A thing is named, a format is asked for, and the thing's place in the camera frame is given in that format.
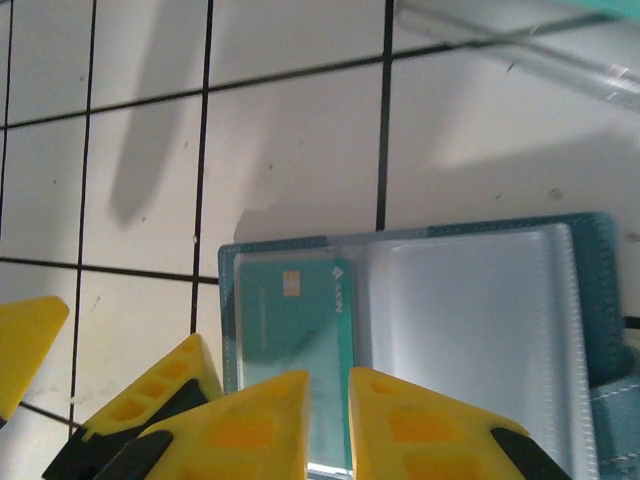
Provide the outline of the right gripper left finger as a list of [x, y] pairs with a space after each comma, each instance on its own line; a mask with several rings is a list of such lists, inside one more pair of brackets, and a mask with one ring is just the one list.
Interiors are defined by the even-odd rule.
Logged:
[[99, 479], [305, 479], [311, 377], [294, 370], [145, 429]]

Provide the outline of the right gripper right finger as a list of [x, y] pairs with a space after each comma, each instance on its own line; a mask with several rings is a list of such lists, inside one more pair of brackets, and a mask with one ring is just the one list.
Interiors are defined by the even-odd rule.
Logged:
[[565, 479], [516, 422], [374, 369], [349, 374], [356, 479]]

